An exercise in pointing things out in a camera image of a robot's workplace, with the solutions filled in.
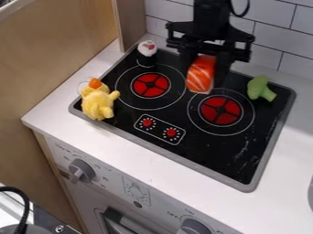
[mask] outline gray knob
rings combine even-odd
[[[81,159],[75,159],[70,165],[69,170],[73,177],[71,182],[76,184],[78,181],[89,184],[96,176],[91,166],[83,162]]]
[[[186,218],[177,234],[212,234],[212,232],[197,220]]]

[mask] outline black cable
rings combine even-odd
[[[250,10],[250,0],[247,0],[247,1],[248,1],[247,2],[247,7],[244,9],[244,11],[241,14],[237,14],[236,11],[233,8],[232,0],[229,0],[229,5],[230,5],[231,11],[232,11],[234,16],[242,18],[242,17],[244,17],[245,15],[248,14],[248,12]]]
[[[16,230],[14,231],[14,234],[25,234],[27,229],[27,219],[29,215],[29,198],[28,196],[22,192],[21,190],[12,187],[12,186],[0,186],[0,192],[12,192],[20,195],[24,200],[24,214],[19,222],[19,224],[16,227]]]

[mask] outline white countertop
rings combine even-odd
[[[162,37],[145,38],[155,40],[161,48],[165,46]],[[114,41],[27,113],[23,123],[245,234],[313,233],[313,211],[307,199],[313,175],[313,80],[251,64],[233,66],[248,75],[267,75],[297,92],[259,186],[253,193],[244,194],[69,113],[69,105],[78,97],[79,83],[90,76],[101,76],[122,55]]]

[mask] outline orange toy food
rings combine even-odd
[[[100,88],[102,85],[103,83],[97,78],[92,78],[91,81],[89,81],[89,87],[95,90]]]
[[[215,57],[198,56],[187,73],[186,86],[190,91],[208,94],[214,86]]]

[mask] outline subway tile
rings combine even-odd
[[[295,55],[284,54],[280,71],[313,80],[313,60]]]
[[[255,44],[313,59],[313,36],[256,23]]]
[[[313,8],[298,6],[292,29],[313,34]]]
[[[292,4],[299,4],[299,5],[313,6],[312,0],[284,0],[284,2],[288,2]]]
[[[251,63],[262,65],[270,69],[278,68],[282,52],[257,45],[252,46],[252,52]]]
[[[145,0],[146,14],[168,21],[191,21],[193,19],[192,6],[177,4],[165,0]]]
[[[242,30],[246,33],[253,33],[254,21],[232,16],[231,24],[237,29]]]
[[[232,0],[232,2],[237,13],[241,13],[247,4],[247,0]],[[274,0],[251,0],[250,11],[246,18],[270,25],[289,27],[295,7]]]
[[[146,17],[146,31],[161,37],[167,37],[167,30],[165,28],[167,21],[150,16]]]

